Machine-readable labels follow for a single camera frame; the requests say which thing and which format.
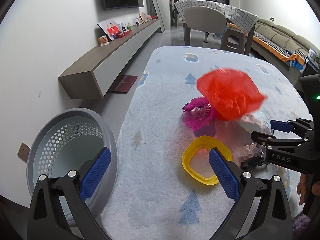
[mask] tv cabinet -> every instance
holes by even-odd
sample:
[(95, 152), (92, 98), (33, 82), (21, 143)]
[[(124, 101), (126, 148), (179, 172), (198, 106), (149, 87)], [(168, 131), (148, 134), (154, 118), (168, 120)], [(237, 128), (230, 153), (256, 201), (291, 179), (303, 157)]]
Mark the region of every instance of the tv cabinet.
[(150, 20), (133, 26), (123, 38), (89, 50), (58, 77), (69, 97), (102, 99), (124, 66), (159, 27), (159, 19)]

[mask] gray laundry basket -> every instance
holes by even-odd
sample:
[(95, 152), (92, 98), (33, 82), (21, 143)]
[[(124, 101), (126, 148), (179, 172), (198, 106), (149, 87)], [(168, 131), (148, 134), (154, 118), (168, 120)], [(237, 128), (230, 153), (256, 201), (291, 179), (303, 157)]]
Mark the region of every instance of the gray laundry basket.
[[(102, 149), (111, 151), (111, 163), (91, 198), (85, 203), (97, 217), (112, 194), (118, 168), (116, 141), (111, 129), (96, 112), (74, 108), (58, 114), (39, 132), (29, 152), (27, 183), (32, 196), (41, 174), (49, 178), (63, 177), (70, 170), (79, 170)], [(63, 212), (70, 226), (76, 226), (65, 197), (60, 196)]]

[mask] red mesh bag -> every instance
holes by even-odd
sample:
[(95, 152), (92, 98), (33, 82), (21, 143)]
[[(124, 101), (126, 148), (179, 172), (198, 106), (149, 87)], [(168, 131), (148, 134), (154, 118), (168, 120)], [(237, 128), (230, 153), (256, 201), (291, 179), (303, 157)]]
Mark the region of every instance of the red mesh bag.
[(259, 109), (267, 98), (259, 93), (247, 73), (230, 68), (213, 70), (197, 80), (197, 89), (208, 98), (223, 121), (239, 119)]

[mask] sofa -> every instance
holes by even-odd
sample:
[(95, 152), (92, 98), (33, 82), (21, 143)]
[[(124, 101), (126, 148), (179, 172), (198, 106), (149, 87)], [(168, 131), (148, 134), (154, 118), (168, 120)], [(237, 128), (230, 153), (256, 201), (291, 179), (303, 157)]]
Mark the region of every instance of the sofa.
[[(294, 57), (300, 62), (305, 62), (309, 49), (313, 49), (317, 55), (316, 64), (320, 66), (320, 50), (314, 44), (293, 31), (265, 19), (259, 19), (256, 24), (252, 49), (276, 66), (298, 91), (302, 91), (299, 78), (310, 70), (306, 71), (307, 68), (305, 68), (301, 73), (297, 67), (290, 66), (294, 60), (289, 59)], [(310, 65), (313, 71), (309, 74), (316, 74), (317, 66), (307, 64), (309, 69)]]

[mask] framed photo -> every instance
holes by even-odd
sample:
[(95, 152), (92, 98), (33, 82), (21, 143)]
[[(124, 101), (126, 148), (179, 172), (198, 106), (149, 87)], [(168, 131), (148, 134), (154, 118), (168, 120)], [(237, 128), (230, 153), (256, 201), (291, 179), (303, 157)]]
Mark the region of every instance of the framed photo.
[(135, 18), (135, 19), (133, 19), (132, 21), (133, 21), (133, 24), (134, 24), (135, 26), (140, 25), (138, 18)]
[(98, 23), (98, 26), (108, 35), (110, 40), (115, 40), (117, 34), (122, 33), (122, 28), (114, 21), (114, 19), (108, 19)]
[(144, 17), (147, 20), (147, 22), (150, 21), (150, 19), (148, 19), (147, 15), (144, 12), (142, 12), (142, 14), (144, 15)]
[(315, 52), (313, 49), (310, 49), (310, 50), (309, 50), (308, 58), (309, 58), (313, 63), (316, 62), (317, 54), (316, 54), (316, 52)]
[(147, 18), (145, 17), (144, 13), (140, 13), (140, 18), (142, 20), (143, 23), (146, 23), (147, 22)]
[(121, 28), (121, 30), (122, 30), (123, 32), (125, 32), (125, 31), (128, 30), (128, 27), (127, 27), (126, 23), (121, 23), (121, 24), (119, 24), (119, 26), (120, 26), (120, 28)]

